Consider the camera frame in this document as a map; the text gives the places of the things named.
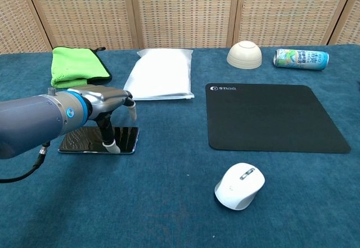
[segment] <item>smartphone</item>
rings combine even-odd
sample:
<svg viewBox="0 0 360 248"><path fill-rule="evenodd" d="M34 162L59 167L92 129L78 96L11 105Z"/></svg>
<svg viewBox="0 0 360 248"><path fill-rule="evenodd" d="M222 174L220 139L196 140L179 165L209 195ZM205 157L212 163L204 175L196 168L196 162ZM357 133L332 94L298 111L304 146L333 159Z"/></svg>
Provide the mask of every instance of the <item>smartphone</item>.
<svg viewBox="0 0 360 248"><path fill-rule="evenodd" d="M135 152L138 140L138 127L113 127L116 145L120 148L120 154L132 154ZM98 127L80 127L67 133L62 140L59 152L85 153L85 154L109 154L102 145L101 133Z"/></svg>

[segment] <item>wicker panel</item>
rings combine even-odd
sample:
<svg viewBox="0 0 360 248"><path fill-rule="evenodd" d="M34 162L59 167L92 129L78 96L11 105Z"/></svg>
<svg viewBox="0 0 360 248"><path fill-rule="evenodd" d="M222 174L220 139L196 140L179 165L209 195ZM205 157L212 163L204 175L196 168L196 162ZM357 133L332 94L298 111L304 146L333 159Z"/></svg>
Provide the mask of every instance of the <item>wicker panel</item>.
<svg viewBox="0 0 360 248"><path fill-rule="evenodd" d="M242 1L237 40L290 46L326 44L343 0Z"/></svg>
<svg viewBox="0 0 360 248"><path fill-rule="evenodd" d="M125 0L34 0L54 46L133 48Z"/></svg>
<svg viewBox="0 0 360 248"><path fill-rule="evenodd" d="M225 47L231 0L138 0L143 44Z"/></svg>
<svg viewBox="0 0 360 248"><path fill-rule="evenodd" d="M26 0L0 0L0 53L50 49L30 9Z"/></svg>
<svg viewBox="0 0 360 248"><path fill-rule="evenodd" d="M360 0L356 0L344 27L340 32L337 44L360 44Z"/></svg>

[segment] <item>beverage can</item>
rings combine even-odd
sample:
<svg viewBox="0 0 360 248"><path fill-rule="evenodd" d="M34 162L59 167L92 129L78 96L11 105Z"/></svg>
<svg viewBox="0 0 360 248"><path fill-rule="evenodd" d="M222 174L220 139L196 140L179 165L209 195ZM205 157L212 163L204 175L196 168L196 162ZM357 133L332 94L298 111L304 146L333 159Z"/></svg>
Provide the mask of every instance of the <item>beverage can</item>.
<svg viewBox="0 0 360 248"><path fill-rule="evenodd" d="M329 54L322 51L278 49L273 62L277 67L323 70L329 62Z"/></svg>

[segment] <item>green cloth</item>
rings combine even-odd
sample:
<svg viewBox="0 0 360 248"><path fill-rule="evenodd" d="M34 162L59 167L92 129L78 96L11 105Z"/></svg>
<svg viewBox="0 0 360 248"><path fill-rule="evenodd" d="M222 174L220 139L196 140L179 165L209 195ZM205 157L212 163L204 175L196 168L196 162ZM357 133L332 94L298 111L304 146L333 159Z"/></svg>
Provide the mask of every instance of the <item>green cloth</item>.
<svg viewBox="0 0 360 248"><path fill-rule="evenodd" d="M96 55L98 48L56 47L51 64L51 86L71 88L86 84L102 84L111 80L111 74Z"/></svg>

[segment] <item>black mouse pad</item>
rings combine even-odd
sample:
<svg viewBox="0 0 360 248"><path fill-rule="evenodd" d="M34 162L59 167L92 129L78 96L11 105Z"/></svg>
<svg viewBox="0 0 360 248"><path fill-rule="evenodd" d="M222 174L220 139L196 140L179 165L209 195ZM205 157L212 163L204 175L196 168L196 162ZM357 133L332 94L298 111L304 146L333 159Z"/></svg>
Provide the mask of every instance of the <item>black mouse pad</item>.
<svg viewBox="0 0 360 248"><path fill-rule="evenodd" d="M347 153L350 146L304 85L206 85L209 144L217 150Z"/></svg>

